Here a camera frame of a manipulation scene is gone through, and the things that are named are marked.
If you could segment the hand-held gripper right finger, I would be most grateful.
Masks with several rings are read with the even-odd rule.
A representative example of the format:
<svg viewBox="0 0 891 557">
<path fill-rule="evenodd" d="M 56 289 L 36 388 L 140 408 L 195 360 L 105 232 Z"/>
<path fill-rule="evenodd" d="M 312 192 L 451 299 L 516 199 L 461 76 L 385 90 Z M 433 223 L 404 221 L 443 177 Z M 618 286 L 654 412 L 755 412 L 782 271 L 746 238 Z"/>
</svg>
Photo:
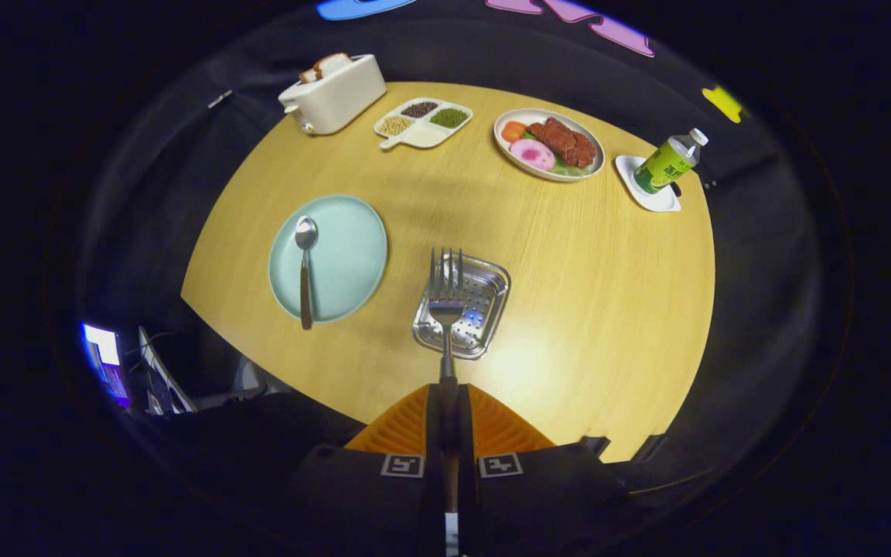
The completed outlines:
<svg viewBox="0 0 891 557">
<path fill-rule="evenodd" d="M 623 540 L 630 496 L 587 444 L 552 443 L 470 384 L 456 433 L 461 554 L 590 556 Z"/>
</svg>

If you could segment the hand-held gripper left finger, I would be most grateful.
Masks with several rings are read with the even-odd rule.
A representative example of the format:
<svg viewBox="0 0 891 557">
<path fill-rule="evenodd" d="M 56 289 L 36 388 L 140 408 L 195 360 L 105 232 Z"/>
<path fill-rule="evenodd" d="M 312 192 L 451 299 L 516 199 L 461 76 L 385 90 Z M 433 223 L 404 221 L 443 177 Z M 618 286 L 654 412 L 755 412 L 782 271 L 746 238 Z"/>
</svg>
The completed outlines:
<svg viewBox="0 0 891 557">
<path fill-rule="evenodd" d="M 287 483 L 293 556 L 446 553 L 441 402 L 424 385 L 346 446 L 319 444 Z"/>
</svg>

